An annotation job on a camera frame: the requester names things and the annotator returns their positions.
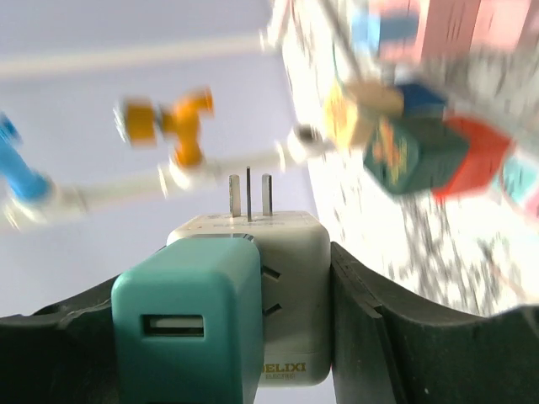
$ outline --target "green box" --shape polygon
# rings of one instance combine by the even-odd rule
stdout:
[[[389,194],[405,195],[444,187],[468,149],[441,118],[381,118],[363,163]]]

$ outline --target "metal plug prong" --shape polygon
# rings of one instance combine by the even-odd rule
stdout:
[[[247,167],[247,221],[253,221],[251,216],[251,167]]]
[[[264,174],[262,176],[262,215],[273,215],[273,191],[271,175]]]
[[[239,175],[228,177],[228,191],[230,196],[230,216],[239,217],[242,215],[242,197],[240,194]]]

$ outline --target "blue pipe fitting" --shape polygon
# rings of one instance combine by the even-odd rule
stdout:
[[[13,195],[23,202],[44,199],[51,188],[45,177],[30,169],[13,147],[20,136],[11,121],[0,115],[0,175],[8,181]]]

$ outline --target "orange pipe connector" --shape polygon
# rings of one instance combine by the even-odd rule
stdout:
[[[150,101],[133,99],[115,111],[122,137],[134,146],[155,146],[156,127],[164,138],[175,139],[174,158],[181,167],[195,167],[204,160],[199,145],[200,113],[213,114],[209,89],[192,93],[171,109],[155,109]]]

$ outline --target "power strip socket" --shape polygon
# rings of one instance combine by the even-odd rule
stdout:
[[[186,237],[249,234],[262,258],[264,368],[261,386],[316,385],[331,367],[329,234],[303,211],[273,213],[271,176],[263,176],[264,212],[239,211],[239,176],[230,180],[230,215],[197,216],[174,230],[167,244]]]

